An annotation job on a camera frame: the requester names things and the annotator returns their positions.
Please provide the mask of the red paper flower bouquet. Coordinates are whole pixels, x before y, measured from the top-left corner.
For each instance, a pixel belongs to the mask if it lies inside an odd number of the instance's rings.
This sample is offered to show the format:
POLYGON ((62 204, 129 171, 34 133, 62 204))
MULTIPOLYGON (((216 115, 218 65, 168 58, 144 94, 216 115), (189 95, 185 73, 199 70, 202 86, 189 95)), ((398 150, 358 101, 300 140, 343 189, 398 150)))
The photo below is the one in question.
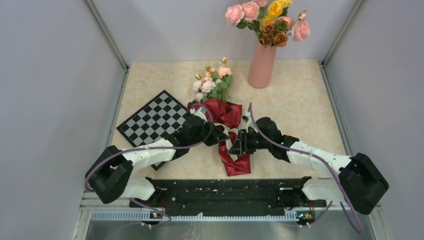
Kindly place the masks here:
MULTIPOLYGON (((195 75, 196 81, 192 84, 195 92, 194 102, 201 103, 212 113, 213 123, 238 129, 242 120, 243 107, 240 104, 228 102, 231 98, 228 90, 233 83, 234 76, 228 66, 227 58, 223 57, 220 62, 221 66, 218 68, 205 66, 205 76, 195 75)), ((236 141, 236 138, 234 133, 230 133, 229 139, 232 143, 236 141)), ((251 173, 249 155, 238 156, 237 161, 232 160, 225 141, 218 144, 218 154, 228 177, 251 173)))

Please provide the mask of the cream ribbon with gold lettering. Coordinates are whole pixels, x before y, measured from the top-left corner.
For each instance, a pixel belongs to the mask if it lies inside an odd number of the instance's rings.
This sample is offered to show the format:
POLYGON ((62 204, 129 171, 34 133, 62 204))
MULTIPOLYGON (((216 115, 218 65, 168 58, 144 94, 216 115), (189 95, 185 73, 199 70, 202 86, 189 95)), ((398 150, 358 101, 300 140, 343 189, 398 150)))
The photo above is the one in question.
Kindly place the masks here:
MULTIPOLYGON (((214 125, 216 127, 223 127, 223 133, 225 135, 228 135, 228 137, 230 137, 230 133, 234 133, 235 136, 238 137, 239 129, 237 129, 237 128, 229 128, 228 126, 226 126, 224 124, 221 124, 221 123, 214 123, 214 125)), ((225 141, 225 146, 226 146, 226 149, 227 149, 227 153, 231 157, 231 159, 233 161, 237 161, 238 160, 238 156, 235 155, 235 154, 231 154, 230 153, 230 148, 233 146, 233 143, 232 143, 231 139, 228 139, 228 140, 225 141)))

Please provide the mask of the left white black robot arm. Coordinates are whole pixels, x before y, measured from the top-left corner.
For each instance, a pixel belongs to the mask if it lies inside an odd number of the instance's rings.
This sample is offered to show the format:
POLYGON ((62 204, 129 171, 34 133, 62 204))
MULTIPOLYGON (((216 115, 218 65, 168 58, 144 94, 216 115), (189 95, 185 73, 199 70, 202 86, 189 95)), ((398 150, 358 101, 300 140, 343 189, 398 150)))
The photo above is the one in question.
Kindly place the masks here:
POLYGON ((161 194, 149 180, 133 180, 135 172, 176 160, 198 145, 210 147, 229 139, 223 127, 191 116, 175 132, 150 144, 128 149, 106 147, 86 172, 84 187, 96 193, 104 204, 123 197, 136 198, 154 207, 160 202, 161 194))

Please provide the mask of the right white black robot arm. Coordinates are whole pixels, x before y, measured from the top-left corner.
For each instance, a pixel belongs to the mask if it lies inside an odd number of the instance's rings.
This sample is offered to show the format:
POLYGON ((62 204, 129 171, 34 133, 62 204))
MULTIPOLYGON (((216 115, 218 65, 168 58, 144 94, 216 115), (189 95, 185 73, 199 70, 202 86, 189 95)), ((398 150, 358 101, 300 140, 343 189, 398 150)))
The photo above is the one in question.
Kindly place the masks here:
POLYGON ((293 192, 293 200, 299 206, 307 206, 315 200, 334 201, 368 215, 390 188, 364 153, 342 155, 313 147, 296 137, 282 134, 269 117, 253 121, 244 115, 242 120, 247 128, 238 131, 229 154, 252 155, 257 150, 268 150, 277 160, 306 166, 328 176, 305 177, 301 181, 299 189, 293 192))

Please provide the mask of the pink ceramic vase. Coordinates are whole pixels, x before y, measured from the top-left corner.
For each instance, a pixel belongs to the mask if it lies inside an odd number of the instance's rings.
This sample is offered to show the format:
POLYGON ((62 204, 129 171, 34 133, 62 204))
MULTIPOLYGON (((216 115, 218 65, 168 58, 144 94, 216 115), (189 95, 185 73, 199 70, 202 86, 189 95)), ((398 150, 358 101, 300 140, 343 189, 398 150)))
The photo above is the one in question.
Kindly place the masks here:
POLYGON ((276 46, 265 47, 260 42, 256 43, 247 77, 247 81, 252 87, 263 89, 270 84, 276 52, 276 46))

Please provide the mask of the artificial roses in vase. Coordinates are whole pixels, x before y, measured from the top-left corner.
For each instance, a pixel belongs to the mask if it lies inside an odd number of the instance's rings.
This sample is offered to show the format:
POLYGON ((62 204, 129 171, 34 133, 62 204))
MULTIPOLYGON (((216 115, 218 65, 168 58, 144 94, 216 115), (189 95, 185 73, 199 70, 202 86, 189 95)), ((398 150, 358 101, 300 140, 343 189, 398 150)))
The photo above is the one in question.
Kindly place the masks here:
POLYGON ((229 25, 254 31, 265 48, 285 47, 289 38, 302 42, 311 34, 306 10, 296 19, 288 16, 292 4, 291 0, 240 0, 228 7, 224 16, 229 25))

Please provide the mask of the black white chessboard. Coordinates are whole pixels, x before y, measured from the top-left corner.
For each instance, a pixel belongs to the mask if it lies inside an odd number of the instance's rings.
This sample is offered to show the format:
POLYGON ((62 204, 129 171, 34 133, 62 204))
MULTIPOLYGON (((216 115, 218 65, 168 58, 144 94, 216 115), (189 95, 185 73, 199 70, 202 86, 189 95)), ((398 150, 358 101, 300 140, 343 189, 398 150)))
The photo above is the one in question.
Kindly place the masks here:
POLYGON ((112 144, 128 149, 156 142, 179 130, 189 116, 187 106, 163 90, 115 128, 112 144))

